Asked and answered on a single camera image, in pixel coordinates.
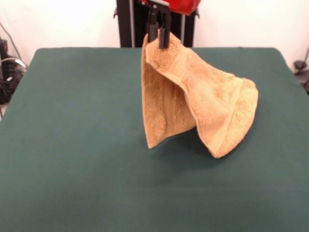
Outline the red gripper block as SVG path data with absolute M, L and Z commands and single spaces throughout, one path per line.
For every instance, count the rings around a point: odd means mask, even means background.
M 140 0 L 142 5 L 150 7 L 148 13 L 148 41 L 157 38 L 159 29 L 159 47 L 169 46 L 171 29 L 171 12 L 182 15 L 191 15 L 196 11 L 201 0 Z M 161 27 L 157 21 L 157 14 L 161 16 Z

